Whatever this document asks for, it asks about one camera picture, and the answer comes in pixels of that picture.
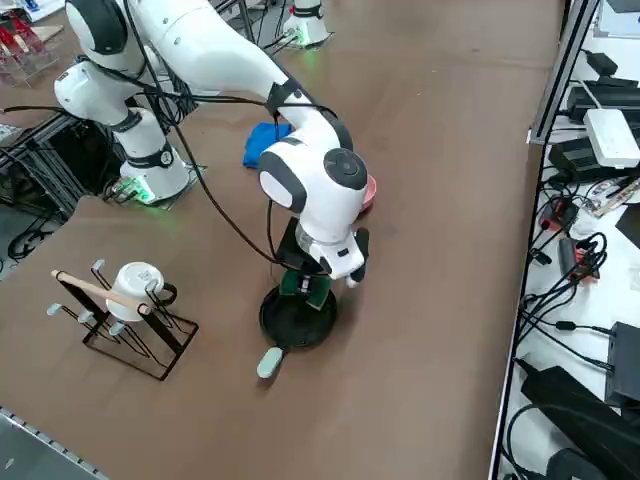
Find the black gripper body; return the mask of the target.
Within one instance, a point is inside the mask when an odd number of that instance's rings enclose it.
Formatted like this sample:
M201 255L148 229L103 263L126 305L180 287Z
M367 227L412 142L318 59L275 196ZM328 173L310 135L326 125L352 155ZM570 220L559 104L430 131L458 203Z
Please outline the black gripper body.
M276 250L277 259L290 269L304 274L323 275L325 271L308 253L304 252L296 240L297 218L290 218Z

